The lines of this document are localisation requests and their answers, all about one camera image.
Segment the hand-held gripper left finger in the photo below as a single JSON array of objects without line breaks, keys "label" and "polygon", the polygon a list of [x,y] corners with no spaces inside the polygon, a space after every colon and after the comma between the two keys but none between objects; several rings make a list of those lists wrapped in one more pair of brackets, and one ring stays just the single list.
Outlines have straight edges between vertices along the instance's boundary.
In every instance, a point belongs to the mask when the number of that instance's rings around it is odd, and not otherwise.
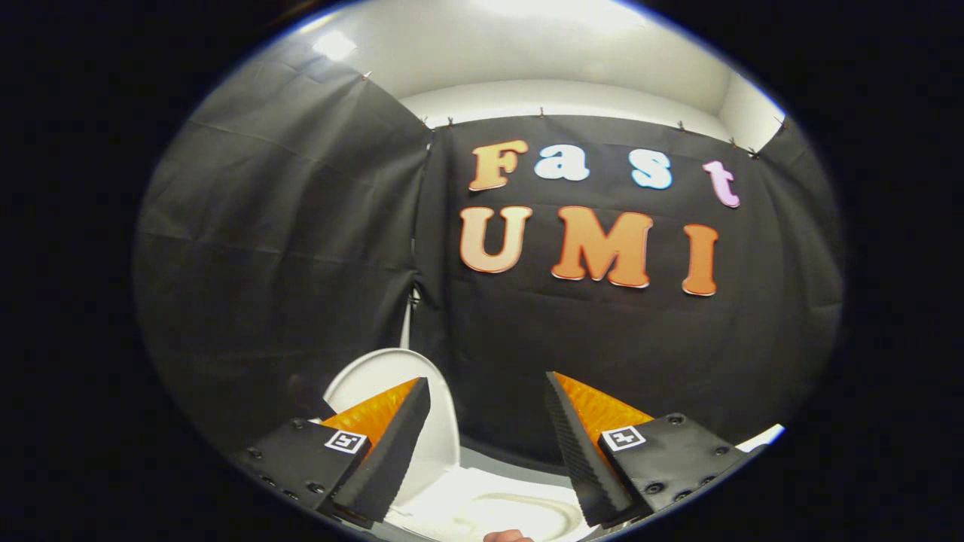
[{"label": "hand-held gripper left finger", "polygon": [[427,378],[322,422],[290,419],[237,453],[255,483],[328,520],[371,528],[400,492],[431,407]]}]

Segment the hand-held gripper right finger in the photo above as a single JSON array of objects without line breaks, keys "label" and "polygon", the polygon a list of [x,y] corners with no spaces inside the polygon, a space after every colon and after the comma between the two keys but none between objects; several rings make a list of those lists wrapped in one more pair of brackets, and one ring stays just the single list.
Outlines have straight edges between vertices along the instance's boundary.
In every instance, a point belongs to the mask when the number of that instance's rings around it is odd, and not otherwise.
[{"label": "hand-held gripper right finger", "polygon": [[650,416],[562,373],[545,377],[545,408],[592,527],[681,507],[753,459],[685,414]]}]

